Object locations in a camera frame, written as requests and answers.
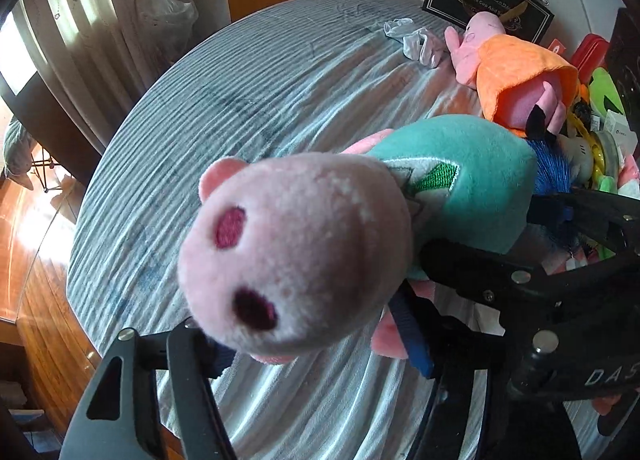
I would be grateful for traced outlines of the pink pig plush blue shirt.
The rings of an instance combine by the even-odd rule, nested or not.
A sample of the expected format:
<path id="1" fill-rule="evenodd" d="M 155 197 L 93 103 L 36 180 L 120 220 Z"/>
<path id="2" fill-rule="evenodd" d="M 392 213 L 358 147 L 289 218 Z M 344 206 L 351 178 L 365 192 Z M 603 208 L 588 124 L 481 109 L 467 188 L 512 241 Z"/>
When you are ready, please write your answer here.
<path id="1" fill-rule="evenodd" d="M 524 139 L 464 114 L 380 131 L 340 153 L 224 157 L 200 179 L 179 287 L 207 336 L 288 362 L 382 313 L 402 281 L 421 275 L 425 241 L 510 250 L 536 174 Z"/>

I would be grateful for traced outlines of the blue feather duster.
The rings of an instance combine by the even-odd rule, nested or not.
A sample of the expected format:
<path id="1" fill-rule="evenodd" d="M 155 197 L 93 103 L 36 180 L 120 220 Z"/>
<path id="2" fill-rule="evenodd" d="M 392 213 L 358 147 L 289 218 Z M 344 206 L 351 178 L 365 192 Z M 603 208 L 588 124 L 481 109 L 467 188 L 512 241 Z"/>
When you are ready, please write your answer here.
<path id="1" fill-rule="evenodd" d="M 544 197 L 570 192 L 570 166 L 555 137 L 527 138 L 526 142 L 534 150 L 537 161 L 534 195 L 529 204 L 527 221 L 545 227 L 557 240 L 565 239 L 568 235 L 565 223 L 570 218 L 572 210 L 556 205 L 555 201 L 544 200 Z"/>

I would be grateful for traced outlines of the yellow plastic clip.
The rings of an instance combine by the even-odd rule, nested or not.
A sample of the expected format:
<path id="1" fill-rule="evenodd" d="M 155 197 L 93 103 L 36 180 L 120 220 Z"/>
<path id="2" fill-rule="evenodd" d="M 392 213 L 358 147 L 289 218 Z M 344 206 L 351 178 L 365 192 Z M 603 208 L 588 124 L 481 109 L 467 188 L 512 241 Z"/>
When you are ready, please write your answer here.
<path id="1" fill-rule="evenodd" d="M 567 122 L 577 133 L 576 137 L 570 138 L 570 142 L 573 143 L 570 166 L 575 175 L 574 180 L 576 183 L 598 181 L 606 171 L 606 160 L 601 143 L 587 131 L 574 113 L 568 113 Z"/>

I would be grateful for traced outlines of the green frog plush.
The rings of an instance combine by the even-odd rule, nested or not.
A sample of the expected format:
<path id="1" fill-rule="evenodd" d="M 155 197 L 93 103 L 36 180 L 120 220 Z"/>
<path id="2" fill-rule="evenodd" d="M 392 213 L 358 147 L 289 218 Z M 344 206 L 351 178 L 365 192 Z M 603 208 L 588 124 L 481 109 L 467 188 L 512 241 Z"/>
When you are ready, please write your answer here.
<path id="1" fill-rule="evenodd" d="M 614 85 L 613 79 L 605 68 L 596 68 L 588 84 L 591 108 L 600 116 L 608 112 L 625 115 L 622 100 Z"/>

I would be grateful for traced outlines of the pig plush orange dress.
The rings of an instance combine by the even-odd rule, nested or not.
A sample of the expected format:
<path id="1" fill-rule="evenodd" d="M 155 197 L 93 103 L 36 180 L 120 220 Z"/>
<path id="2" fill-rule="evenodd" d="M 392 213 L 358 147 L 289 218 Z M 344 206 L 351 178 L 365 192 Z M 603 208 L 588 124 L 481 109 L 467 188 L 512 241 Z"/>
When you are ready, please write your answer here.
<path id="1" fill-rule="evenodd" d="M 556 136 L 578 95 L 578 70 L 559 54 L 509 35 L 500 16 L 477 12 L 445 30 L 457 82 L 477 92 L 484 119 L 530 140 Z"/>

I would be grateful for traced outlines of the red mini suitcase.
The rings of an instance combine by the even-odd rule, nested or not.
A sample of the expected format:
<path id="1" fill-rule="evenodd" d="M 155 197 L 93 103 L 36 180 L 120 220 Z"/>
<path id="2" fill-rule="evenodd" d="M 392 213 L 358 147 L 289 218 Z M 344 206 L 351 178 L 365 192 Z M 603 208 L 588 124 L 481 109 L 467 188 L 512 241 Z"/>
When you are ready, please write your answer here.
<path id="1" fill-rule="evenodd" d="M 604 66 L 608 47 L 610 47 L 608 40 L 598 34 L 589 33 L 580 42 L 573 56 L 570 57 L 570 63 L 579 72 Z"/>

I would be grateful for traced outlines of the crumpled white tissue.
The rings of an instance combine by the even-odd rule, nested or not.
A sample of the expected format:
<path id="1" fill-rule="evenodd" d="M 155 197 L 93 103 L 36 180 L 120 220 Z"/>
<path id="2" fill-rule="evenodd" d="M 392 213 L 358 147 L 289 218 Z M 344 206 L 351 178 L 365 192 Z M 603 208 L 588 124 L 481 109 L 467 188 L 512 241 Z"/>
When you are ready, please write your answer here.
<path id="1" fill-rule="evenodd" d="M 383 24 L 386 37 L 402 44 L 404 56 L 425 68 L 437 68 L 447 52 L 445 43 L 425 26 L 417 26 L 413 19 L 401 18 Z"/>

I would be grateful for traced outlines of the striped grey tablecloth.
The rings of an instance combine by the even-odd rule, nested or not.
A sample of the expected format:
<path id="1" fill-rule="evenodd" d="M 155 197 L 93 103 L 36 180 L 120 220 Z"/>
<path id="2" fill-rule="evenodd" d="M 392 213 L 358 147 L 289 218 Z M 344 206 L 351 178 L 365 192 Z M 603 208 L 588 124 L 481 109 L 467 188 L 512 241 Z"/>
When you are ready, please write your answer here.
<path id="1" fill-rule="evenodd" d="M 478 114 L 448 62 L 424 68 L 386 37 L 409 18 L 445 23 L 417 0 L 290 0 L 191 50 L 127 115 L 85 194 L 66 295 L 99 352 L 120 330 L 175 328 L 179 246 L 198 211 L 198 180 L 221 157 L 254 162 L 341 151 L 439 114 Z M 402 459 L 432 382 L 371 352 L 364 329 L 281 367 L 240 355 L 213 384 L 242 459 Z"/>

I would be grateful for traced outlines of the white curtain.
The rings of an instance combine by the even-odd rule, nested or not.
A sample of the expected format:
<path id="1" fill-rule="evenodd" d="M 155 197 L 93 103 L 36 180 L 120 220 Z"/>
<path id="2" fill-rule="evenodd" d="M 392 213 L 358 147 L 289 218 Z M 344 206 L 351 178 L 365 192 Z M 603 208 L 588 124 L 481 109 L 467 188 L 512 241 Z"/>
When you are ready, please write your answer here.
<path id="1" fill-rule="evenodd" d="M 13 16 L 43 82 L 98 152 L 168 68 L 136 0 L 19 0 Z"/>

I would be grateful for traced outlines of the clear plastic bag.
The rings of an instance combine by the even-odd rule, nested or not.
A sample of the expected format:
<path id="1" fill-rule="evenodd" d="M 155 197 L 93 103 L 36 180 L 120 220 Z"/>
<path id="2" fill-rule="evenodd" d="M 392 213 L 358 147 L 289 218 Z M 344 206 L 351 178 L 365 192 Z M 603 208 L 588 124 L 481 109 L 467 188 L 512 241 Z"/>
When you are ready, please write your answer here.
<path id="1" fill-rule="evenodd" d="M 142 30 L 158 54 L 175 63 L 186 52 L 198 20 L 193 0 L 137 0 Z"/>

